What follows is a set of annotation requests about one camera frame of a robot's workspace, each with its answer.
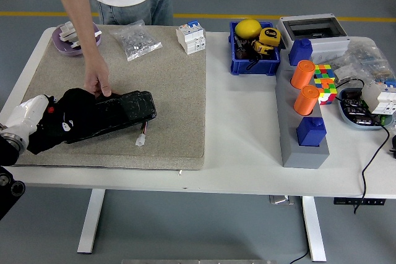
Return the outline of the person's right hand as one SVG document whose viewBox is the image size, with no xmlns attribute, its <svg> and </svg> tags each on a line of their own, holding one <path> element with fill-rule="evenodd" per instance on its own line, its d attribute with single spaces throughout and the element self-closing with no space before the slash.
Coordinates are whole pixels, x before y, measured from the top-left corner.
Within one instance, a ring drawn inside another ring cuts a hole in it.
<svg viewBox="0 0 396 264">
<path fill-rule="evenodd" d="M 108 65 L 98 49 L 84 52 L 85 81 L 84 88 L 95 95 L 111 95 Z"/>
</svg>

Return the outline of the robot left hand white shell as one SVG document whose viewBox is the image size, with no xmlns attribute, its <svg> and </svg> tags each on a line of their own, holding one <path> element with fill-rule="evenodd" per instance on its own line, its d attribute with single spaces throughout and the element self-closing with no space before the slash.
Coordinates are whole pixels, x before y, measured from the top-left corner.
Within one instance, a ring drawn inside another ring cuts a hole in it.
<svg viewBox="0 0 396 264">
<path fill-rule="evenodd" d="M 71 107 L 64 98 L 38 95 L 14 108 L 6 121 L 6 128 L 1 131 L 1 136 L 21 142 L 62 142 L 74 133 L 77 127 Z"/>
</svg>

